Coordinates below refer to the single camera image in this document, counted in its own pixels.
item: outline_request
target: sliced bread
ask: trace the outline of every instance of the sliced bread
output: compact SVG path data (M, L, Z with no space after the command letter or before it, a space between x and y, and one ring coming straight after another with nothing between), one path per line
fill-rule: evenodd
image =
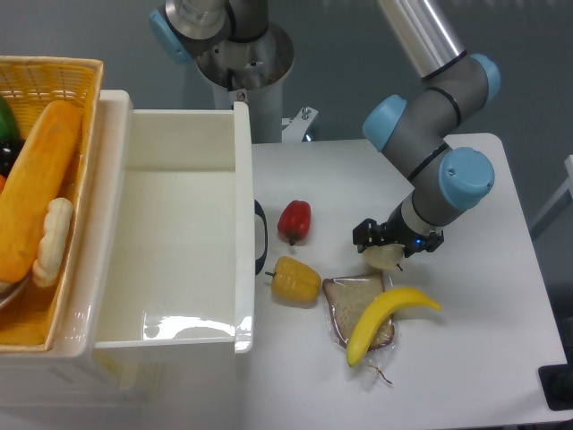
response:
M382 292L384 282L381 273L325 279L322 290L329 304L332 329L340 345L346 348L366 307ZM394 324L390 317L376 332L368 350L382 348L394 338Z

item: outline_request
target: white plastic bin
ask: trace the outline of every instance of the white plastic bin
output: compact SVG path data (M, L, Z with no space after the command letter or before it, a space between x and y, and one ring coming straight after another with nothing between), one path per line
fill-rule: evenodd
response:
M95 348L129 361L249 350L253 211L245 104L134 110Z

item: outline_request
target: round white object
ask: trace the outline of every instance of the round white object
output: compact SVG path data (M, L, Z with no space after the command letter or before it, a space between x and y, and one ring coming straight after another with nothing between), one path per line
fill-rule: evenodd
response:
M383 271L396 269L397 264L404 258L404 246L400 244L370 246L362 255L366 262L376 269Z

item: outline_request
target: blue joint cap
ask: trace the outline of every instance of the blue joint cap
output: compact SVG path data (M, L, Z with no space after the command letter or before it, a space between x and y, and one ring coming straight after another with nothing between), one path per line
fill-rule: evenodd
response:
M364 121L362 132L378 152L382 152L386 146L404 109L406 101L393 95L382 101Z
M150 13L150 25L153 34L173 61L183 64L193 60L157 9Z
M501 87L501 73L498 66L490 60L487 56L482 54L472 54L471 57L482 65L485 70L485 76L487 76L488 90L487 90L487 100L485 104L488 104L491 99L500 91Z
M440 189L454 208L467 211L490 192L495 182L492 163L471 148L450 151L440 163Z

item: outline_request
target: bread loaf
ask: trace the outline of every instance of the bread loaf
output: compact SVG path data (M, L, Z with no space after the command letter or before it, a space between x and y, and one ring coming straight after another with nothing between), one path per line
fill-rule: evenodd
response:
M322 290L329 304L332 328L344 348L366 307L384 292L381 273L325 279ZM382 348L394 339L394 324L390 317L376 332L368 350Z
M0 194L0 283L30 271L80 129L81 111L63 100L47 105L32 127Z

